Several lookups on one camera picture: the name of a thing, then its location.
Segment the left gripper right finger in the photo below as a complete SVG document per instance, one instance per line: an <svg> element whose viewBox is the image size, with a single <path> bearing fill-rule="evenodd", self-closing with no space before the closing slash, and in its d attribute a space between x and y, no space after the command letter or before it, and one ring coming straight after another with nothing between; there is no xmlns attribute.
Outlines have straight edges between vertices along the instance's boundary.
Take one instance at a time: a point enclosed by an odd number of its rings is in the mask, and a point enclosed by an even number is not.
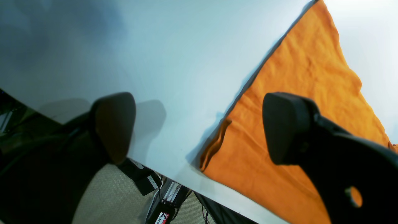
<svg viewBox="0 0 398 224"><path fill-rule="evenodd" d="M262 119L275 165L298 165L316 187L333 224L396 224L397 154L323 117L317 104L267 93Z"/></svg>

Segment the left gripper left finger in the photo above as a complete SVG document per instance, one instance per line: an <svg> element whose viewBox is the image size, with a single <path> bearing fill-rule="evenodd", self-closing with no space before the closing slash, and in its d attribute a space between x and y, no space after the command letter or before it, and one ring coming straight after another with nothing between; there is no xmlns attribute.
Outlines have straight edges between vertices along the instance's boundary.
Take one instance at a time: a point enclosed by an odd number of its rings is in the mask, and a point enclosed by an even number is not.
<svg viewBox="0 0 398 224"><path fill-rule="evenodd" d="M125 161L136 110L129 92L104 96L54 133L1 148L1 222L71 224L96 173Z"/></svg>

